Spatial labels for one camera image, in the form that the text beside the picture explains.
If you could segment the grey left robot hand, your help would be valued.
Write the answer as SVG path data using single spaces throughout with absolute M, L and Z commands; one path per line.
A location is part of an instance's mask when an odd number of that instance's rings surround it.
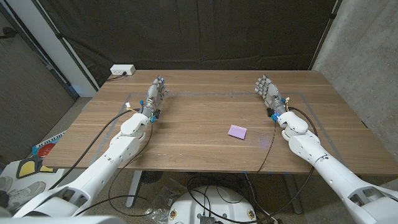
M 159 119 L 162 101 L 169 92 L 165 87 L 165 80 L 158 75 L 147 91 L 147 98 L 142 104 L 141 114 L 147 116 L 151 123 Z

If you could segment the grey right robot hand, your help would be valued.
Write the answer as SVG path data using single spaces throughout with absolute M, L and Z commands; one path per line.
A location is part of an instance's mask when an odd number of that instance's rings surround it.
M 258 79 L 254 91 L 262 96 L 267 107 L 267 115 L 274 121 L 287 112 L 286 99 L 282 97 L 278 87 L 267 75 L 263 74 L 262 78 Z

